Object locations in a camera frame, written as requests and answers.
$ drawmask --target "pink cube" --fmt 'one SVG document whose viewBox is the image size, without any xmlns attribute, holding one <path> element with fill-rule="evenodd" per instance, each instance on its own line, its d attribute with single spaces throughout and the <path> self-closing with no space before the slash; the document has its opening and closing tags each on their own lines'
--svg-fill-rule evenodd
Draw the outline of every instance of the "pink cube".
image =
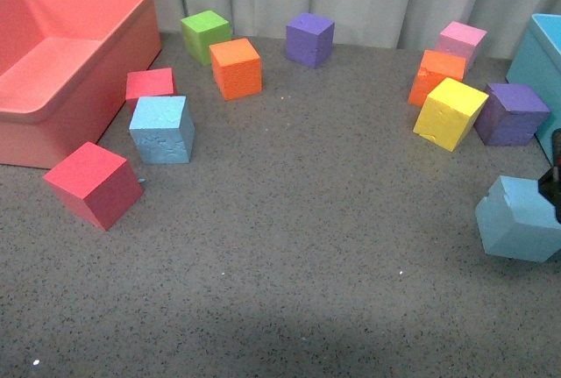
<svg viewBox="0 0 561 378">
<path fill-rule="evenodd" d="M 470 69 L 487 32 L 452 21 L 438 36 L 435 51 L 465 58 L 465 71 Z"/>
<path fill-rule="evenodd" d="M 134 113 L 139 97 L 176 95 L 174 71 L 171 68 L 136 71 L 126 76 L 125 99 L 131 113 Z"/>
<path fill-rule="evenodd" d="M 105 231 L 142 196 L 129 161 L 91 142 L 43 179 L 70 211 Z"/>
</svg>

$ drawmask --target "green cube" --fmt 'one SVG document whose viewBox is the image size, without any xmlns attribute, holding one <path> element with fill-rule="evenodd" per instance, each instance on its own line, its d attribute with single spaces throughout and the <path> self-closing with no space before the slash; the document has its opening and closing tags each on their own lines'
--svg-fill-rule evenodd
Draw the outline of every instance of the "green cube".
<svg viewBox="0 0 561 378">
<path fill-rule="evenodd" d="M 187 52 L 203 65 L 210 65 L 210 45 L 231 40 L 230 23 L 214 11 L 183 18 L 181 29 Z"/>
</svg>

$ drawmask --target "teal container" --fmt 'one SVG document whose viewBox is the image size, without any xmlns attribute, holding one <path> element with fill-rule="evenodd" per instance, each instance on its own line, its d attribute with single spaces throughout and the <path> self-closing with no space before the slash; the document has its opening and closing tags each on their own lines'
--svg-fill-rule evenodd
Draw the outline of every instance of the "teal container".
<svg viewBox="0 0 561 378">
<path fill-rule="evenodd" d="M 551 134 L 561 128 L 561 16 L 534 14 L 507 73 L 510 83 L 528 84 L 550 108 L 536 137 L 553 162 Z"/>
</svg>

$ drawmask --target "red cube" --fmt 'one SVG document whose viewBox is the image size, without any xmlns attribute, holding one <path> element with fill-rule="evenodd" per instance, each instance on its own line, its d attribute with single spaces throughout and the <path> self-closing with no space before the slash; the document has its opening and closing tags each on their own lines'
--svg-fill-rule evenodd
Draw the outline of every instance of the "red cube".
<svg viewBox="0 0 561 378">
<path fill-rule="evenodd" d="M 105 231 L 142 196 L 129 161 L 90 142 L 43 179 L 70 211 Z"/>
<path fill-rule="evenodd" d="M 135 71 L 126 76 L 126 104 L 131 113 L 137 107 L 139 97 L 177 96 L 174 71 L 171 68 Z"/>
</svg>

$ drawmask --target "red plastic bin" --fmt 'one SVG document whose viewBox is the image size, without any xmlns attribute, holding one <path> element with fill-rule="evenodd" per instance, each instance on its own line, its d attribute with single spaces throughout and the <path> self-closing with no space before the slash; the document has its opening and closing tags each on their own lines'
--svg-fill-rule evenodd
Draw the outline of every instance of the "red plastic bin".
<svg viewBox="0 0 561 378">
<path fill-rule="evenodd" d="M 161 49 L 154 0 L 0 0 L 0 163 L 52 168 L 97 142 L 126 75 Z"/>
</svg>

